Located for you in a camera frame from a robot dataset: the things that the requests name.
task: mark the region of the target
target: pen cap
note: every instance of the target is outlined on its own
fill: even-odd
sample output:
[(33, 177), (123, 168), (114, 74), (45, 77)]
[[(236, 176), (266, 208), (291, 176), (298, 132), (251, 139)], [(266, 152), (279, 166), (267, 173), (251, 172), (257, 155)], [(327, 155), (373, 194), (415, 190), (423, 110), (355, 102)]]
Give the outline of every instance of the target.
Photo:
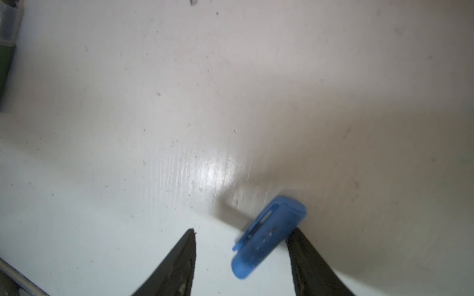
[(0, 0), (0, 44), (14, 45), (18, 37), (23, 1)]

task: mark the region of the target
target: white surface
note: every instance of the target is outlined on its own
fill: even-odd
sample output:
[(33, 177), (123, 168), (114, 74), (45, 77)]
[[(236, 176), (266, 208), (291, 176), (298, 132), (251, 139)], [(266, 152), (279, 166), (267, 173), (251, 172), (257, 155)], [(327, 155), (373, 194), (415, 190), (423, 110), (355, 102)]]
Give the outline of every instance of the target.
[(127, 295), (194, 227), (194, 295), (290, 295), (284, 249), (229, 267), (287, 189), (360, 295), (474, 293), (472, 2), (132, 5), (27, 1), (2, 258), (52, 295)]

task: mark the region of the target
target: green marker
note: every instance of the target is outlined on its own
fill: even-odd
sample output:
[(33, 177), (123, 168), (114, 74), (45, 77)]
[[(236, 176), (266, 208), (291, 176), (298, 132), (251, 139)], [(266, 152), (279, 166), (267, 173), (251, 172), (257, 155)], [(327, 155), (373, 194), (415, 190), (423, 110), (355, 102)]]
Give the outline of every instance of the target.
[(0, 98), (7, 82), (22, 16), (23, 1), (0, 1)]

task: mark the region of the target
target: green object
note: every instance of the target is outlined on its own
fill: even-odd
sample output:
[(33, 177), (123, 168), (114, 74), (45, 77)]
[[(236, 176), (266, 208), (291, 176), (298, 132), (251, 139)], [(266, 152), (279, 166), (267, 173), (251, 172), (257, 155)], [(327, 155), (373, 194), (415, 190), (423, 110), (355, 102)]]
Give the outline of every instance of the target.
[(23, 2), (0, 2), (0, 97), (3, 95), (23, 16)]

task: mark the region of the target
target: blue plastic object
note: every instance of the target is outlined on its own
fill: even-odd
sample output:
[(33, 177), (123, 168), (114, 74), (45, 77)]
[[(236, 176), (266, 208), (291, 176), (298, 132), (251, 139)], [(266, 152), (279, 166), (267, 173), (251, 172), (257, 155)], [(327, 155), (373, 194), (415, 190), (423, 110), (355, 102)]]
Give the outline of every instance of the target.
[(289, 197), (275, 197), (252, 222), (233, 251), (232, 271), (245, 279), (306, 216), (306, 207)]

